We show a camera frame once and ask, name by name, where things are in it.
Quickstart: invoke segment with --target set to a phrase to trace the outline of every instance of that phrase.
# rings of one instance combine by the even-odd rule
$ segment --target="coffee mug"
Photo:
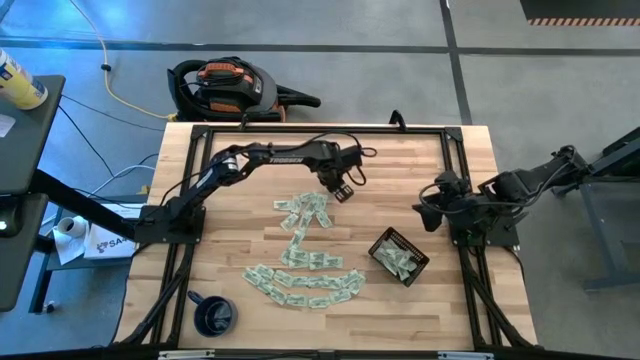
[[[58,222],[56,230],[62,235],[81,237],[87,231],[87,221],[82,216],[66,217]]]
[[[218,337],[231,332],[238,320],[238,309],[233,301],[221,296],[203,298],[195,291],[187,291],[187,296],[196,303],[193,324],[202,336]]]

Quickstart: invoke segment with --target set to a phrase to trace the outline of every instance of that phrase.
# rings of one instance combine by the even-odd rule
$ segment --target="box of money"
[[[389,227],[369,249],[369,255],[409,287],[429,263],[427,255]]]

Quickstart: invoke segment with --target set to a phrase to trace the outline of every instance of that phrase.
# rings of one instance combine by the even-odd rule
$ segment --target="black metal frame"
[[[193,171],[193,165],[195,163],[196,149],[200,139],[204,138],[204,150],[201,159],[200,169],[204,169],[208,164],[211,157],[211,150],[213,148],[213,139],[216,133],[322,133],[326,131],[345,131],[353,134],[407,134],[407,135],[434,135],[438,136],[442,148],[442,157],[444,161],[445,170],[453,169],[453,160],[449,145],[451,142],[455,144],[458,162],[460,165],[460,175],[465,178],[470,178],[468,169],[466,153],[464,149],[464,140],[462,136],[462,130],[460,127],[409,127],[406,125],[404,119],[399,113],[394,113],[392,116],[390,125],[383,126],[278,126],[278,125],[260,125],[255,126],[249,124],[247,126],[230,126],[228,124],[209,124],[209,125],[194,125],[191,132],[189,150],[187,152],[187,159],[185,163],[184,175],[185,177],[190,175]],[[181,193],[185,192],[189,187],[188,183],[183,184]],[[453,244],[456,244],[456,239],[453,238]],[[178,340],[180,336],[182,318],[184,315],[184,305],[186,300],[186,292],[189,282],[189,273],[191,269],[191,261],[195,252],[194,244],[187,244],[185,246],[184,257],[179,267],[179,274],[174,274],[174,264],[178,253],[179,244],[170,244],[169,251],[167,253],[167,259],[165,263],[164,274],[161,282],[161,294],[154,307],[151,309],[147,317],[146,323],[141,324],[138,328],[146,328],[151,332],[150,344],[142,344],[143,339],[146,337],[147,332],[134,332],[132,336],[125,339],[122,343],[115,343],[107,348],[96,349],[82,349],[82,350],[70,350],[62,352],[47,352],[40,354],[28,354],[27,357],[12,356],[11,358],[21,359],[157,359],[161,351],[177,350]],[[547,351],[539,347],[534,347],[524,340],[518,334],[517,330],[509,323],[508,319],[500,310],[499,306],[493,300],[491,292],[491,284],[489,278],[488,265],[484,253],[484,249],[477,247],[477,266],[478,272],[473,270],[471,260],[469,258],[469,247],[458,246],[458,253],[460,256],[462,279],[465,289],[465,297],[467,302],[467,310],[469,314],[469,325],[471,328],[472,342],[474,346],[474,352],[484,359],[612,359],[609,357],[562,353]],[[173,294],[171,289],[178,287],[177,299],[175,302],[175,311],[172,319],[171,331],[167,340],[161,342],[161,329],[164,324],[164,313],[166,311],[166,305]],[[482,335],[480,326],[480,320],[478,317],[478,309],[475,299],[475,293],[478,293],[483,303],[487,307],[489,330],[491,342],[488,344]],[[505,337],[509,339],[512,347],[502,346],[501,335],[504,333]],[[216,358],[247,358],[256,355],[269,355],[269,354],[287,354],[287,353],[313,353],[318,358],[327,360],[337,360],[340,358],[446,358],[447,355],[444,352],[437,351],[320,351],[317,349],[311,350],[261,350],[261,349],[215,349]],[[451,354],[447,353],[449,358],[453,358]]]

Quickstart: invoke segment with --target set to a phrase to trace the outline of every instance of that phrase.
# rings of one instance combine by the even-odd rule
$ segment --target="yellow cable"
[[[78,12],[87,20],[87,22],[89,23],[89,25],[91,25],[91,28],[93,28],[93,32],[96,34],[96,37],[98,38],[98,41],[100,41],[100,45],[102,45],[102,53],[104,54],[104,65],[109,65],[109,62],[107,60],[107,47],[104,45],[104,40],[102,39],[102,36],[100,35],[100,33],[98,32],[98,29],[96,28],[96,26],[93,24],[93,21],[91,21],[91,19],[87,16],[87,14],[84,13],[84,11],[82,11],[82,9],[80,9],[80,7],[73,1],[73,0],[69,0],[69,2],[71,2],[71,4],[78,10]],[[113,91],[111,91],[111,88],[109,87],[109,71],[103,69],[104,71],[104,87],[107,89],[107,92],[109,93],[109,95],[111,95],[111,97],[113,97],[114,99],[118,100],[119,102],[121,102],[122,104],[132,108],[132,109],[136,109],[144,114],[147,114],[149,116],[153,116],[156,117],[158,119],[167,119],[169,121],[176,121],[177,119],[177,114],[169,114],[169,115],[159,115],[156,113],[153,113],[151,111],[145,110],[139,106],[135,106],[133,104],[130,104],[128,102],[126,102],[125,100],[121,99],[118,95],[114,94]]]

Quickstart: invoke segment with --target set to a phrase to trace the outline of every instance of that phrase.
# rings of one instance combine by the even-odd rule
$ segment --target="blue mug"
[[[218,337],[224,335],[236,325],[238,309],[233,301],[221,296],[203,298],[195,291],[187,291],[187,296],[196,303],[193,324],[202,336]]]

